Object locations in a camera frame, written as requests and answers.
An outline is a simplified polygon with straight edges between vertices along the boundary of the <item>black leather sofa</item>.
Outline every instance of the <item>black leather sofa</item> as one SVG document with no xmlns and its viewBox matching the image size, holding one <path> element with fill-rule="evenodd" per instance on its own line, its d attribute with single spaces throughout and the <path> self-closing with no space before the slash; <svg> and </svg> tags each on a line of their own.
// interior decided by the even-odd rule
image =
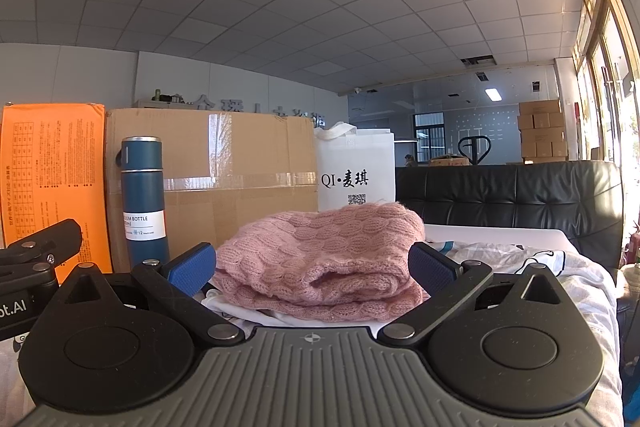
<svg viewBox="0 0 640 427">
<path fill-rule="evenodd" d="M 623 360 L 640 355 L 640 345 L 624 345 L 638 295 L 629 291 L 618 270 L 623 192 L 615 165 L 577 161 L 397 168 L 396 200 L 434 225 L 562 230 L 578 252 L 604 266 L 619 286 Z"/>
</svg>

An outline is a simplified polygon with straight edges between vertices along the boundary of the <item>blue insulated bottle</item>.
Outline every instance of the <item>blue insulated bottle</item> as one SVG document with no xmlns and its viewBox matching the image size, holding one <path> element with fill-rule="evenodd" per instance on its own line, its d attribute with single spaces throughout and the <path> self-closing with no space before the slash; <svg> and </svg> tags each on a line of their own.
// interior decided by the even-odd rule
<svg viewBox="0 0 640 427">
<path fill-rule="evenodd" d="M 162 142 L 154 136 L 122 140 L 122 214 L 131 267 L 145 259 L 169 261 L 164 230 Z"/>
</svg>

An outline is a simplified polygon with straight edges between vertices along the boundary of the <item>pink knitted sweater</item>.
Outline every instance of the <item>pink knitted sweater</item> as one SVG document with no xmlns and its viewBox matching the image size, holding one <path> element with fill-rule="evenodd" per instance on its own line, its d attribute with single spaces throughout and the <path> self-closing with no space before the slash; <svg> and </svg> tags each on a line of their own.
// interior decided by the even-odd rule
<svg viewBox="0 0 640 427">
<path fill-rule="evenodd" d="M 424 240 L 398 203 L 283 212 L 245 225 L 217 251 L 212 283 L 249 309 L 301 319 L 391 321 L 422 302 L 407 268 Z"/>
</svg>

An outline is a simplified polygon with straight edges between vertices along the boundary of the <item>blue gripper pad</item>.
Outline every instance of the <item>blue gripper pad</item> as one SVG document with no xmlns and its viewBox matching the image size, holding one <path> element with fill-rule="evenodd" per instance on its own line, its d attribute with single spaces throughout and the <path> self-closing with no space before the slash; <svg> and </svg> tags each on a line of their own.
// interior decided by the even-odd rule
<svg viewBox="0 0 640 427">
<path fill-rule="evenodd" d="M 431 296 L 462 274 L 460 264 L 425 243 L 414 243 L 407 263 L 411 277 Z"/>
<path fill-rule="evenodd" d="M 209 243 L 200 243 L 163 265 L 160 273 L 178 290 L 193 297 L 215 271 L 216 251 Z"/>
</svg>

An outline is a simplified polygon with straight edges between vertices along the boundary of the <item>person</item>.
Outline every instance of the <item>person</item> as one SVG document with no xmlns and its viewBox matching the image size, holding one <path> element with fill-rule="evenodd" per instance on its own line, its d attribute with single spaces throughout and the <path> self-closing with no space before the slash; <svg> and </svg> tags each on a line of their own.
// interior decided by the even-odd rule
<svg viewBox="0 0 640 427">
<path fill-rule="evenodd" d="M 404 166 L 405 167 L 417 167 L 418 166 L 418 162 L 415 160 L 415 158 L 413 156 L 408 154 L 407 156 L 404 157 Z"/>
</svg>

